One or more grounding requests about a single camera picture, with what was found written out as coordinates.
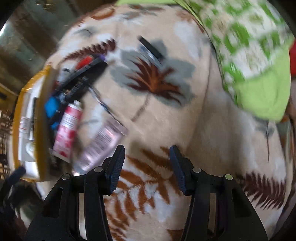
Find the wooden glass cabinet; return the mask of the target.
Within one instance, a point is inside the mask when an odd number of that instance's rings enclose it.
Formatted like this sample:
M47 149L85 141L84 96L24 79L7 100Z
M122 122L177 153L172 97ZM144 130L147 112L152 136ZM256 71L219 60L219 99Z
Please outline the wooden glass cabinet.
M108 3L1 0L1 85L18 93L42 69L70 26Z

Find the leaf pattern beige blanket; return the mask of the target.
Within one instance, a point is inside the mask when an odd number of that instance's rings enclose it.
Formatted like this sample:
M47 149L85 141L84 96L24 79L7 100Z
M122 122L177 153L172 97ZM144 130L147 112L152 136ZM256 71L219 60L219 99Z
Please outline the leaf pattern beige blanket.
M276 123L234 104L195 18L180 6L101 6L73 23L47 62L73 70L103 46L109 66L94 87L128 130L117 189L104 199L112 238L181 238L190 198L171 168L173 145L207 173L233 175L271 238L291 186Z

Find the black electrical tape roll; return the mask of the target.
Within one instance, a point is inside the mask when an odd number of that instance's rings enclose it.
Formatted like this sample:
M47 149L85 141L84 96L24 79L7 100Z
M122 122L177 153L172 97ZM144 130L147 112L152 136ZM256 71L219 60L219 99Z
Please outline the black electrical tape roll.
M76 64L75 69L76 69L76 70L81 69L82 67L84 67L84 66L88 65L89 63L91 63L91 62L93 61L93 59L94 59L94 58L93 58L93 56L91 56L91 55L87 55L87 56L81 58L81 59L78 61L78 63Z

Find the white tray yellow tape rim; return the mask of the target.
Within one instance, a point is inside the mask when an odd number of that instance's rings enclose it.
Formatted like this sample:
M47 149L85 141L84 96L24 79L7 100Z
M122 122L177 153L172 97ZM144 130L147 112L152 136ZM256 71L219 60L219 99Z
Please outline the white tray yellow tape rim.
M16 102L12 128L12 158L14 167L26 170L22 179L28 182L49 180L49 132L44 109L49 100L56 70L46 65L21 89ZM32 139L19 138L22 116L32 119Z

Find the pink floral cream tube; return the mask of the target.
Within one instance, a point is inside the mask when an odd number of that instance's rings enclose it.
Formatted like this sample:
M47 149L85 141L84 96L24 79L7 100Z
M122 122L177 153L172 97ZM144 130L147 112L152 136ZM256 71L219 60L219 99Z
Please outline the pink floral cream tube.
M81 102L75 100L68 104L56 134L52 154L67 163L71 162L72 146L82 113Z

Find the green patterned quilt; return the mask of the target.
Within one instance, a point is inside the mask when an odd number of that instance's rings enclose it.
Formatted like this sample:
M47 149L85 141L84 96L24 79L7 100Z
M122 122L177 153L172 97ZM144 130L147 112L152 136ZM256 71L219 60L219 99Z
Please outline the green patterned quilt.
M234 104L281 121L290 95L293 36L267 1L118 1L121 64L112 72L135 95L133 121L197 116L211 74ZM142 51L144 37L164 56Z

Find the red cloth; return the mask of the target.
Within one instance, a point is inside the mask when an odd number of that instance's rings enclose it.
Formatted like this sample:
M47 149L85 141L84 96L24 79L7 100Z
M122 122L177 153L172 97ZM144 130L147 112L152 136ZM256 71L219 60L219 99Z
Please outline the red cloth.
M290 55L290 74L292 78L296 77L296 41L289 50Z

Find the blue battery pack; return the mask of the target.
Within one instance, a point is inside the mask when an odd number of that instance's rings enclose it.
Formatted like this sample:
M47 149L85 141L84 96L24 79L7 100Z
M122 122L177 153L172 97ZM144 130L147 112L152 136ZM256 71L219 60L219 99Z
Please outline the blue battery pack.
M54 116L55 112L60 107L60 101L58 97L50 97L49 100L45 103L44 109L47 115L47 118L51 118Z

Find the black marker blue cap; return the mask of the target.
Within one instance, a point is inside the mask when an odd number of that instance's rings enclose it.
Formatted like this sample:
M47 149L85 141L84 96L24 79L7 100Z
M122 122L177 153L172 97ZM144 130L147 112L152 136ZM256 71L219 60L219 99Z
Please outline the black marker blue cap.
M144 37L138 36L137 40L141 44L141 49L144 51L155 63L162 64L164 60L163 54L154 47L150 42L148 42Z

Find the beige pink cosmetic tube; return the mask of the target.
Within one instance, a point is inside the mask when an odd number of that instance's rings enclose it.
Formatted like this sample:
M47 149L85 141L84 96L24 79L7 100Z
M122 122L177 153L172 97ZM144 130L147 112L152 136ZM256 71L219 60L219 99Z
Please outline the beige pink cosmetic tube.
M95 167L101 166L105 158L114 153L121 139L127 134L127 128L117 119L109 116L84 148L78 160L74 161L73 175L84 175Z

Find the white bottle red label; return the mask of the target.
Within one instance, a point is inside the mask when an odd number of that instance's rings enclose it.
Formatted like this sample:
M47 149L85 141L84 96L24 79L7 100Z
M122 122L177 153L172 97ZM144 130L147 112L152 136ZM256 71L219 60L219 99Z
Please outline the white bottle red label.
M19 138L32 139L32 119L22 116L19 125Z

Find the black marker purple cap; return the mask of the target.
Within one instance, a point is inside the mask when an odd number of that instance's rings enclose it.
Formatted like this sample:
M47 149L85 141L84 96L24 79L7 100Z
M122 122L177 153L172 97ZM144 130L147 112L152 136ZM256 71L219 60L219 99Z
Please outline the black marker purple cap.
M97 58L92 59L85 65L79 63L80 68L72 71L60 84L58 87L66 88L66 86L74 84L78 78L89 77L90 75L96 75L101 72L104 72L108 64L105 61L105 58L101 55Z

